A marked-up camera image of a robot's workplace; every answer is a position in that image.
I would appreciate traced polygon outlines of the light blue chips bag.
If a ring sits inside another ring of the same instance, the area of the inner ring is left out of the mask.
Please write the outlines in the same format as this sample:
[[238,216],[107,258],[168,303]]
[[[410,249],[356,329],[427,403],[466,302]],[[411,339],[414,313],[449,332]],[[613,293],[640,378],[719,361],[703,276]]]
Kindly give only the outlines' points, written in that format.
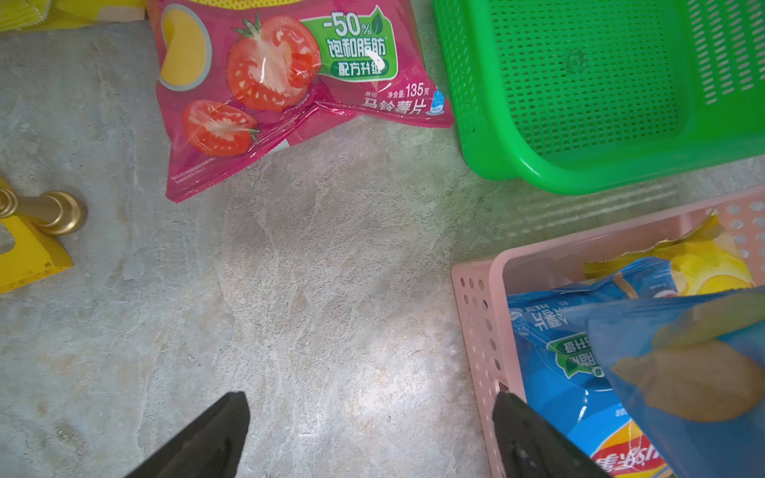
[[763,288],[565,314],[676,476],[763,476]]

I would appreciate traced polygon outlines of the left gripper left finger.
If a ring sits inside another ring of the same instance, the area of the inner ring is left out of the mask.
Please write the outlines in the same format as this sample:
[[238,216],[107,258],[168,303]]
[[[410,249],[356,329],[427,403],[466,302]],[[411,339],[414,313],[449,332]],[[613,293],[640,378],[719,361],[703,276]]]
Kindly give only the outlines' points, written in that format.
[[229,392],[127,478],[234,477],[250,423],[244,392]]

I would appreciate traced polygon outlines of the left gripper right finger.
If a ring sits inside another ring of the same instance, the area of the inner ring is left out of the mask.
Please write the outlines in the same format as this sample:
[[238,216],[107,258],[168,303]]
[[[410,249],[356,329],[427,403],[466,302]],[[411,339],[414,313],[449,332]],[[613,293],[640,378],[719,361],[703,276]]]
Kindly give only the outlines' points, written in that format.
[[498,394],[492,420],[506,477],[609,478],[516,394]]

